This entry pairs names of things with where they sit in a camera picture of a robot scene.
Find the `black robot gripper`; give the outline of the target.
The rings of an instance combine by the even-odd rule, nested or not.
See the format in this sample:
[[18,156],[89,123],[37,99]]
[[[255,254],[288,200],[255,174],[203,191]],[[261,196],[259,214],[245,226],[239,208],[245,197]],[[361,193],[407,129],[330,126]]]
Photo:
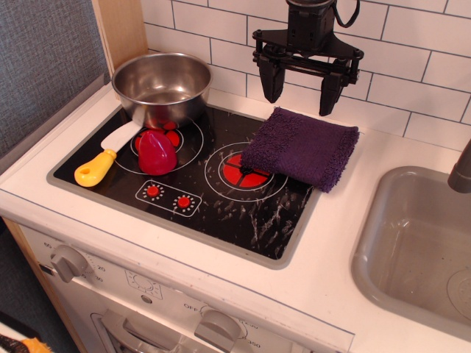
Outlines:
[[348,28],[360,13],[360,1],[350,19],[343,22],[336,1],[288,1],[286,29],[253,32],[263,93],[275,103],[283,92],[286,70],[323,77],[319,115],[330,115],[341,92],[359,75],[362,50],[339,40],[334,26]]

